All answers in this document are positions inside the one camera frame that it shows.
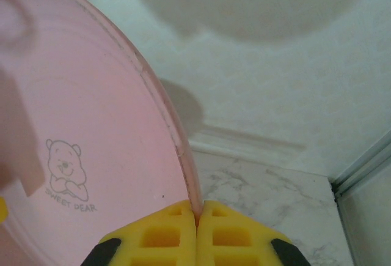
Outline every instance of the marble surface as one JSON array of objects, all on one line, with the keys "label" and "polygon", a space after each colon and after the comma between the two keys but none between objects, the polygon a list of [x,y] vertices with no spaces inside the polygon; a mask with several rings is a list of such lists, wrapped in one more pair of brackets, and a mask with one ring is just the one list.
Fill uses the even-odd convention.
[{"label": "marble surface", "polygon": [[287,235],[312,266],[352,266],[326,177],[194,152],[204,199]]}]

